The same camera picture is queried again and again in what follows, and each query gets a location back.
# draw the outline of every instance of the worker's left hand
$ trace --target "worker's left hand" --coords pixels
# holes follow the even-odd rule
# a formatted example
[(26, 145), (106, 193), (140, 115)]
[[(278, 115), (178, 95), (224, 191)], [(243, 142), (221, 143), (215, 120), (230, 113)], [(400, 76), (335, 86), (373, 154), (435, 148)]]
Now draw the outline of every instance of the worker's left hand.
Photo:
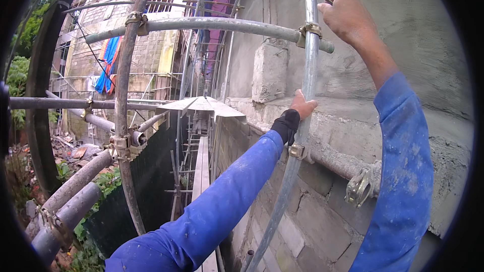
[(306, 102), (306, 98), (304, 97), (303, 92), (298, 89), (289, 108), (297, 110), (297, 112), (299, 112), (300, 119), (304, 120), (317, 106), (318, 102), (316, 100)]

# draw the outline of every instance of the black wristband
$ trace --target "black wristband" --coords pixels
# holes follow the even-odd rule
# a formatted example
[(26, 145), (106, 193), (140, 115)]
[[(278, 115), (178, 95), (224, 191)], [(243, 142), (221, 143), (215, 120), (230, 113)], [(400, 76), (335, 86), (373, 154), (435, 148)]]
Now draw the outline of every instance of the black wristband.
[(288, 146), (291, 146), (294, 143), (294, 134), (298, 130), (299, 121), (299, 112), (294, 109), (288, 109), (274, 120), (271, 129), (277, 131), (282, 138), (283, 144), (287, 143)]

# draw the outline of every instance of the paint-stained sleeve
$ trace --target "paint-stained sleeve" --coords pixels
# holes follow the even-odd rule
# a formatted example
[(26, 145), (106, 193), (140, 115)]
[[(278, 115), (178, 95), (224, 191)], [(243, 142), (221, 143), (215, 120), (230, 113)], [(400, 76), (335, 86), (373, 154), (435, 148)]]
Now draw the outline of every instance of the paint-stained sleeve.
[(380, 192), (350, 271), (408, 271), (430, 222), (434, 168), (427, 122), (400, 72), (374, 104), (383, 137)]
[(176, 221), (131, 239), (106, 260), (106, 271), (193, 271), (232, 231), (270, 178), (283, 149), (269, 130)]

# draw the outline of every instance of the worker's left arm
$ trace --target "worker's left arm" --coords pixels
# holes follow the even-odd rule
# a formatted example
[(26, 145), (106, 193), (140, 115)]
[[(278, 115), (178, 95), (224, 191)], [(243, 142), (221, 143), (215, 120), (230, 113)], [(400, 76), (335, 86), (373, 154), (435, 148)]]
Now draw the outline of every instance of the worker's left arm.
[(176, 221), (136, 237), (106, 260), (106, 271), (193, 271), (225, 239), (270, 178), (299, 119), (317, 106), (303, 94), (275, 120), (272, 129), (185, 208)]

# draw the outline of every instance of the worker's right arm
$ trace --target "worker's right arm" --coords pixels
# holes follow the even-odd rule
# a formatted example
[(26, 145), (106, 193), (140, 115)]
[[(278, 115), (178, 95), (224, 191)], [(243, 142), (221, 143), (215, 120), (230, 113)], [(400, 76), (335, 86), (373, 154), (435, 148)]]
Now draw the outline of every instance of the worker's right arm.
[(382, 173), (378, 201), (350, 271), (408, 271), (430, 221), (433, 165), (420, 101), (360, 0), (318, 5), (324, 22), (360, 54), (376, 88)]

